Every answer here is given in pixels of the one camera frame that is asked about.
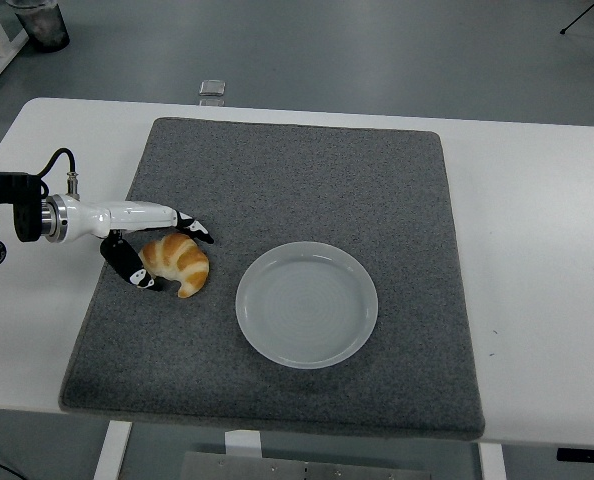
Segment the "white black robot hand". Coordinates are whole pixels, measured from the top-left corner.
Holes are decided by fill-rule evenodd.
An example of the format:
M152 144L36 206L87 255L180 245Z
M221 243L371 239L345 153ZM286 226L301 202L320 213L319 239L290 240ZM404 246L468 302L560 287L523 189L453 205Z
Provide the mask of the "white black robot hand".
M108 265L126 282L141 289L153 287L155 280L135 249L123 240L123 234L169 227L193 239L214 242L199 220L152 202L90 204L71 195L53 195L42 207L42 235L48 241L70 242L85 235L100 238L100 252Z

